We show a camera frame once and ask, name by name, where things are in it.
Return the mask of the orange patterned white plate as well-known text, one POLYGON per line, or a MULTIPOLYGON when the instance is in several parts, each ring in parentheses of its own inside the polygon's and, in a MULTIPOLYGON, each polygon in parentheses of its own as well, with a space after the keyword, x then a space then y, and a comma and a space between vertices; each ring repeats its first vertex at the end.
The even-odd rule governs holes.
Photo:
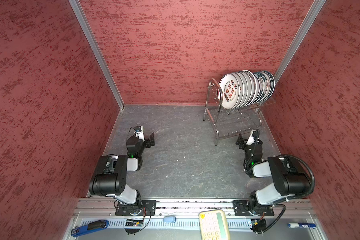
POLYGON ((266 90, 267 90, 267 80, 264 74, 262 73, 254 73, 254 76, 256 77, 259 83, 259 92, 256 98, 256 103, 258 103, 265 98, 266 90))

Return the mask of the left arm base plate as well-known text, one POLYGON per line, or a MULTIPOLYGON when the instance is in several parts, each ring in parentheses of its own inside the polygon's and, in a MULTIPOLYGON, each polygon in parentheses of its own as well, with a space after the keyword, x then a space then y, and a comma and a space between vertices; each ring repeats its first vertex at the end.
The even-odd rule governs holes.
POLYGON ((156 211, 156 200, 141 200, 137 201, 135 204, 127 205, 121 202, 118 202, 115 205, 115 215, 116 216, 154 216, 156 211))

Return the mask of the blue black tool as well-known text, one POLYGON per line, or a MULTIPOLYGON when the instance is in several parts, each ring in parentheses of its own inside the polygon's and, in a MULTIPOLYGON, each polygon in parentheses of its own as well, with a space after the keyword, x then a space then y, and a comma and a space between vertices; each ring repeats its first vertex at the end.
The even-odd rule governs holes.
POLYGON ((107 229, 109 226, 109 221, 107 220, 98 220, 87 225, 77 227, 71 230, 71 237, 77 238, 83 235, 95 233, 101 230, 107 229))

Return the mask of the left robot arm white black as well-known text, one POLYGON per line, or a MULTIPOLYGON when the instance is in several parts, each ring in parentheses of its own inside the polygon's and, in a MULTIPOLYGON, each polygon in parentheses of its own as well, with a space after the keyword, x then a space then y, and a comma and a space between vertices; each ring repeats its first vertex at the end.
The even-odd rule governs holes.
POLYGON ((126 141, 126 155, 101 156, 89 183, 90 195, 113 198, 116 216, 154 216, 157 201, 143 200, 139 191, 127 184, 127 173, 142 168, 144 150, 154 145, 154 133, 146 139, 137 132, 126 141))

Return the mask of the yellow calculator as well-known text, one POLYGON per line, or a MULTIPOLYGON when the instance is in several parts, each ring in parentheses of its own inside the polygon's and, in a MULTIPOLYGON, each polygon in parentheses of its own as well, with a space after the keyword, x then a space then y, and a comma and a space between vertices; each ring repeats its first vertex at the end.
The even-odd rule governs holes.
POLYGON ((230 240, 229 226, 223 210, 211 210, 199 213, 199 222, 203 240, 230 240))

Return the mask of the aluminium rail frame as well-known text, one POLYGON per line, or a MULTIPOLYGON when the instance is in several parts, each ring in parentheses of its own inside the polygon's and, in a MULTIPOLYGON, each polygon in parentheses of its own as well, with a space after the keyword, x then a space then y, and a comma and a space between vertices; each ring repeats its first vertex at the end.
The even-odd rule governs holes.
POLYGON ((199 213, 211 210, 223 210, 228 221, 230 231, 251 232, 253 220, 266 219, 270 224, 280 213, 281 207, 273 207, 273 217, 244 217, 235 216, 234 199, 180 199, 161 198, 156 200, 154 216, 116 216, 114 200, 111 198, 93 197, 79 199, 72 218, 64 234, 65 240, 71 240, 71 230, 98 220, 109 221, 109 229, 127 229, 126 220, 144 220, 144 226, 139 229, 171 229, 171 230, 199 230, 199 213), (175 223, 164 223, 163 217, 175 216, 175 223))

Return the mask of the green rimmed plate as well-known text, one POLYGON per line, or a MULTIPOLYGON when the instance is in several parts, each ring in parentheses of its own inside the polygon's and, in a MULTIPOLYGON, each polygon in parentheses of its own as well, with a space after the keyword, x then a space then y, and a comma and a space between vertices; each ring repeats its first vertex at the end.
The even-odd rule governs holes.
POLYGON ((275 82, 274 76, 270 72, 260 71, 260 73, 263 74, 267 80, 267 90, 266 90, 265 97, 263 98, 263 102, 265 102, 272 96, 272 94, 275 90, 276 82, 275 82))

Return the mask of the small circuit board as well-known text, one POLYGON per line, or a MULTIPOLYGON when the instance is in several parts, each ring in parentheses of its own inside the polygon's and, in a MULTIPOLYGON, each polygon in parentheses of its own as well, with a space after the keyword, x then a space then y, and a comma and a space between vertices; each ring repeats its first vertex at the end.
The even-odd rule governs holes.
POLYGON ((267 228, 267 221, 266 219, 262 219, 262 220, 253 220, 251 221, 252 223, 252 230, 253 231, 263 231, 264 229, 267 228))
POLYGON ((141 228, 144 226, 144 220, 126 220, 126 227, 141 228))

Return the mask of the blue white marker pen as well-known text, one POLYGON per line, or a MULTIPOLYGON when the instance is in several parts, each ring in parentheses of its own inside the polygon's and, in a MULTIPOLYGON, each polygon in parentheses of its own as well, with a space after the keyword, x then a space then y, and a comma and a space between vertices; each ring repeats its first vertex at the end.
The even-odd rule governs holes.
POLYGON ((317 226, 312 223, 288 223, 288 227, 291 229, 315 229, 317 226))

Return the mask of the light blue eraser block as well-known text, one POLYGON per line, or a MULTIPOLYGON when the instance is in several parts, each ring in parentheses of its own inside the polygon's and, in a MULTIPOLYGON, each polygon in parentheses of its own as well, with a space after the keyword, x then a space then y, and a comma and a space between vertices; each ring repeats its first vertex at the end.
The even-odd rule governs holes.
POLYGON ((165 216, 165 217, 163 217, 164 223, 175 223, 176 220, 177 219, 176 219, 175 216, 165 216))

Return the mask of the left small circuit board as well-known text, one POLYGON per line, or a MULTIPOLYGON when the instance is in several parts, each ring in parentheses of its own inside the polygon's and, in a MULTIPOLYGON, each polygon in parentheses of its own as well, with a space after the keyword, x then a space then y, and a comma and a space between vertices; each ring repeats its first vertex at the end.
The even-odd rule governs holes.
POLYGON ((126 227, 141 228, 144 226, 144 220, 126 220, 126 227))

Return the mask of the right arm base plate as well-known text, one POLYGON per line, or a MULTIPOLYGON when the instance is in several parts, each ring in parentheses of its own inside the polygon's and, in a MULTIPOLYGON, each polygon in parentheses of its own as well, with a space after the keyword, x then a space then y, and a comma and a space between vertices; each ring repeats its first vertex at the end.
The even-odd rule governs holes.
POLYGON ((233 209, 237 217, 273 217, 275 215, 271 205, 260 205, 248 200, 234 200, 233 209))

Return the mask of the right corner aluminium post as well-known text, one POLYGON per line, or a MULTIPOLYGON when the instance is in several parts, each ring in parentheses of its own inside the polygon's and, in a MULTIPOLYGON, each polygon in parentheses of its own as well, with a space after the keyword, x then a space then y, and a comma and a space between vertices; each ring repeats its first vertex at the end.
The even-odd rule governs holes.
POLYGON ((276 83, 278 83, 287 69, 289 63, 293 59, 295 53, 299 49, 301 43, 303 42, 305 36, 313 25, 315 19, 319 15, 323 6, 325 5, 326 0, 314 0, 311 7, 309 8, 302 24, 300 25, 295 37, 293 38, 286 54, 284 55, 276 73, 274 75, 276 83))

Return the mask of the white plate in rack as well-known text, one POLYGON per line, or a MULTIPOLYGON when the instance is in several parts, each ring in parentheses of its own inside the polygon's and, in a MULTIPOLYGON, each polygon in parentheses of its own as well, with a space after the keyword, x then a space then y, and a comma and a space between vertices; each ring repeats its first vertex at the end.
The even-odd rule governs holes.
POLYGON ((254 73, 243 70, 233 73, 239 83, 239 100, 236 108, 247 107, 256 103, 259 92, 259 83, 254 73))

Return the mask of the stainless steel dish rack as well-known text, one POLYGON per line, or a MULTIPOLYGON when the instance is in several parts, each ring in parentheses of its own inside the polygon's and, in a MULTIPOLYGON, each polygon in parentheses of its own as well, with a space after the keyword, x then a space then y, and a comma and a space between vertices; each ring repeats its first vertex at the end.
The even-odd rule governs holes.
POLYGON ((259 129, 266 121, 260 116, 262 108, 276 103, 274 98, 236 109, 225 109, 220 96, 222 89, 215 79, 209 81, 203 120, 211 123, 215 133, 214 145, 220 140, 247 134, 259 129))

